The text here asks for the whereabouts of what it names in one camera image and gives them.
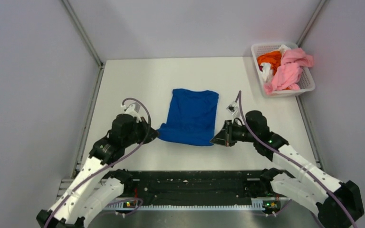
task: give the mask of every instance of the pink towel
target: pink towel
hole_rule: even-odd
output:
[[[299,90],[296,84],[300,81],[303,69],[301,67],[312,67],[314,59],[301,48],[287,50],[280,61],[276,74],[269,83],[264,84],[265,92],[270,95],[275,90]]]
[[[279,66],[271,82],[264,84],[265,92],[270,95],[275,90],[284,90],[286,88],[299,90],[300,87],[296,82],[300,81],[302,72],[303,69],[298,63],[288,63]]]

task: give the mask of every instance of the laundry basket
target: laundry basket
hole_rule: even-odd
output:
[[[272,94],[267,95],[264,90],[264,80],[261,76],[261,71],[258,67],[257,57],[264,55],[266,53],[277,50],[282,44],[288,46],[291,49],[298,48],[297,44],[290,42],[275,42],[275,43],[262,43],[262,44],[254,44],[251,46],[252,58],[255,63],[255,68],[257,69],[259,85],[261,87],[261,92],[264,97],[283,97],[283,96],[297,96],[307,91],[312,91],[316,88],[314,84],[314,80],[311,77],[310,70],[308,67],[303,67],[303,73],[301,74],[300,81],[297,83],[300,87],[300,90],[282,90],[282,91],[274,91]]]

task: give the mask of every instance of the white wall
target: white wall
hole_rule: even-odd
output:
[[[0,0],[0,228],[54,202],[97,73],[60,1]]]
[[[314,92],[302,96],[329,173],[359,185],[365,207],[365,1],[327,4],[303,48]],[[365,215],[358,222],[365,228]]]
[[[296,42],[319,0],[71,0],[103,60],[250,56]]]

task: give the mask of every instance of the blue towel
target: blue towel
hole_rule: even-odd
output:
[[[194,146],[212,146],[219,94],[174,89],[167,123],[160,126],[159,139]]]

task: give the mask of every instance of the clothes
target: clothes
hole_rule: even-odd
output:
[[[261,63],[260,65],[262,67],[261,69],[261,76],[264,82],[269,82],[272,79],[273,76],[273,70],[271,70],[271,64],[270,63]]]
[[[301,48],[287,50],[282,55],[281,65],[287,63],[298,63],[301,67],[312,67],[314,65],[314,58],[306,53]]]
[[[299,90],[300,87],[296,84],[300,81],[303,69],[298,63],[288,63],[278,68],[278,71],[272,78],[271,82],[264,84],[264,89],[267,95],[270,95],[275,90]]]
[[[282,44],[279,48],[278,51],[283,55],[287,50],[291,50],[291,48],[289,48],[288,46]]]
[[[276,72],[277,68],[280,66],[280,59],[282,58],[282,54],[280,51],[272,51],[266,53],[262,56],[258,56],[257,62],[260,66],[261,63],[271,63],[271,69],[273,72]]]
[[[195,146],[212,146],[219,94],[174,89],[167,123],[160,126],[159,139]]]

